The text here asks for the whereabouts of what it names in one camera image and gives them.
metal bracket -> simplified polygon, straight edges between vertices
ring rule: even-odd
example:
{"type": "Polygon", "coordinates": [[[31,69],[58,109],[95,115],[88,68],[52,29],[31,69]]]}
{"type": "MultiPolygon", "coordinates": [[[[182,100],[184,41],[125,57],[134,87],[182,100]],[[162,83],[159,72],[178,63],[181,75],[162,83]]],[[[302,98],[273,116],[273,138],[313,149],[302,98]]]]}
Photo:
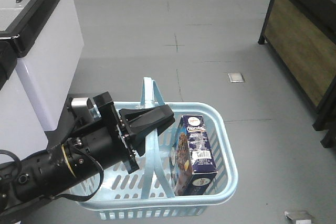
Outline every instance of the metal bracket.
{"type": "Polygon", "coordinates": [[[293,224],[313,224],[314,218],[307,211],[285,211],[285,216],[290,219],[293,224]]]}
{"type": "Polygon", "coordinates": [[[92,104],[88,97],[73,98],[71,108],[75,116],[83,118],[85,123],[92,123],[95,119],[100,118],[97,106],[92,104]]]}

barcode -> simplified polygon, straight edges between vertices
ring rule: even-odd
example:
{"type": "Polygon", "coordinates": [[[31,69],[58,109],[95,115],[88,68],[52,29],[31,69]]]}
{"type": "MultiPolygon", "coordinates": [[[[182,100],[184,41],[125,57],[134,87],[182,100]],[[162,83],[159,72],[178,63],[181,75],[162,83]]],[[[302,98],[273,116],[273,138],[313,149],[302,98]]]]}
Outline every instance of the barcode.
{"type": "Polygon", "coordinates": [[[211,158],[210,151],[196,151],[193,152],[193,159],[211,158]]]}

black freezer lid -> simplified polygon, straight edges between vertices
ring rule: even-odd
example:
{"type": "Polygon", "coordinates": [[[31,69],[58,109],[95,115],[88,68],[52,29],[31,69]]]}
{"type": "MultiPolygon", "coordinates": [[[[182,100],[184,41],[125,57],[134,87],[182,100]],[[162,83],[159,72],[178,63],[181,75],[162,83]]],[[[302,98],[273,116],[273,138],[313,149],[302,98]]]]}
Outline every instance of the black freezer lid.
{"type": "Polygon", "coordinates": [[[16,58],[27,55],[58,2],[0,1],[0,89],[13,72],[16,58]]]}

robotic arm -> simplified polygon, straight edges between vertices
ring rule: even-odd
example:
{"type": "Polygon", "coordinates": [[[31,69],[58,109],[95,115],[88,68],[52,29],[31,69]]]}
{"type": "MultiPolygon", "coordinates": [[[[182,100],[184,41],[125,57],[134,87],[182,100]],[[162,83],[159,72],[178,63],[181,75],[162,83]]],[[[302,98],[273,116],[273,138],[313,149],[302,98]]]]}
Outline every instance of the robotic arm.
{"type": "Polygon", "coordinates": [[[95,105],[90,99],[72,100],[70,109],[76,119],[58,145],[22,161],[0,150],[14,160],[0,165],[0,223],[16,223],[60,197],[90,199],[99,187],[88,196],[61,193],[97,173],[101,185],[103,170],[120,161],[129,174],[138,170],[135,151],[144,154],[145,137],[154,129],[161,134],[175,121],[168,105],[122,109],[119,117],[108,92],[93,100],[95,105]]]}

wooden cabinet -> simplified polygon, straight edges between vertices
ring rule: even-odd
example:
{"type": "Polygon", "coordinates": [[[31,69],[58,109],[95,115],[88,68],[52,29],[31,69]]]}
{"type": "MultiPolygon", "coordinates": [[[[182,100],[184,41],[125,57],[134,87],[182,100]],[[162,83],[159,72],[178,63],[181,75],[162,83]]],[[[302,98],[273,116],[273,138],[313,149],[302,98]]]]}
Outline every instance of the wooden cabinet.
{"type": "Polygon", "coordinates": [[[336,0],[271,0],[259,43],[276,52],[316,114],[314,128],[336,137],[336,0]]]}

